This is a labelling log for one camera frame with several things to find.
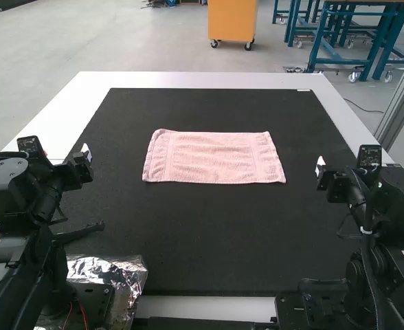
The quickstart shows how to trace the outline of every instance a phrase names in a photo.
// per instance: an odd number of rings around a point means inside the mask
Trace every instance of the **orange cart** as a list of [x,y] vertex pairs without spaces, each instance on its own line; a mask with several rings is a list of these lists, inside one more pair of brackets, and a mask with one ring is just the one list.
[[218,42],[242,41],[251,50],[254,43],[258,0],[210,0],[208,2],[208,38],[211,47]]

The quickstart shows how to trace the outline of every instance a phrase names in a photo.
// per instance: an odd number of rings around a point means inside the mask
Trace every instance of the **red wire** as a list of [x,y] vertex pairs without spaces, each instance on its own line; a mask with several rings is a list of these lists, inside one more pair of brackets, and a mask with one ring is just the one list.
[[66,320],[65,320],[65,323],[64,323],[64,325],[63,325],[62,330],[65,330],[67,320],[69,319],[69,317],[71,316],[71,313],[72,313],[72,302],[70,302],[70,304],[71,304],[71,309],[69,310],[69,313],[67,314],[67,318],[66,318]]
[[83,314],[83,321],[85,322],[85,330],[89,330],[89,328],[87,326],[86,312],[83,309],[83,306],[80,304],[80,301],[78,301],[78,306],[80,306],[81,313]]

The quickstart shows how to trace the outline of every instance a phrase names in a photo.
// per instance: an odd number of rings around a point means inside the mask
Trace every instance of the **black mat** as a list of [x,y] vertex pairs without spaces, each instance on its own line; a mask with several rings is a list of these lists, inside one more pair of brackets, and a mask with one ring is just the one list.
[[[269,131],[287,183],[143,182],[160,128]],[[313,92],[111,89],[73,151],[83,142],[96,178],[64,195],[63,229],[100,220],[107,227],[67,251],[142,254],[146,294],[268,296],[300,278],[344,277],[357,244],[336,237],[347,209],[315,190],[314,170],[320,155],[335,165],[355,157]]]

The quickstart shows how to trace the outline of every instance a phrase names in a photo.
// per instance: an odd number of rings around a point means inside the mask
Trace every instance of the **cable tie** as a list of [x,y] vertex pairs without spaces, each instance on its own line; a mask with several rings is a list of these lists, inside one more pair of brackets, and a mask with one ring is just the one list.
[[366,234],[366,235],[372,235],[372,234],[373,234],[373,231],[372,231],[372,230],[370,230],[370,231],[364,230],[364,227],[363,227],[363,226],[361,226],[360,230],[361,230],[361,232],[362,232],[363,234]]

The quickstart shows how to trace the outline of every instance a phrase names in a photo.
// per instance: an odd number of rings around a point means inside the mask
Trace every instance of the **robotic arm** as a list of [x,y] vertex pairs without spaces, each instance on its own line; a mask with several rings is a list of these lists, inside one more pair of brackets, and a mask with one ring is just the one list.
[[104,229],[100,223],[71,236],[49,229],[60,222],[52,218],[62,214],[62,193],[93,180],[89,151],[53,166],[36,136],[17,144],[18,153],[0,153],[0,330],[33,329],[39,317],[67,312],[76,289],[66,281],[63,244]]
[[[363,145],[355,168],[319,166],[317,189],[330,203],[347,204],[361,246],[339,285],[302,281],[306,322],[295,329],[404,330],[404,168],[382,167],[381,153],[380,146]],[[286,300],[286,294],[276,298],[279,326],[294,329]]]

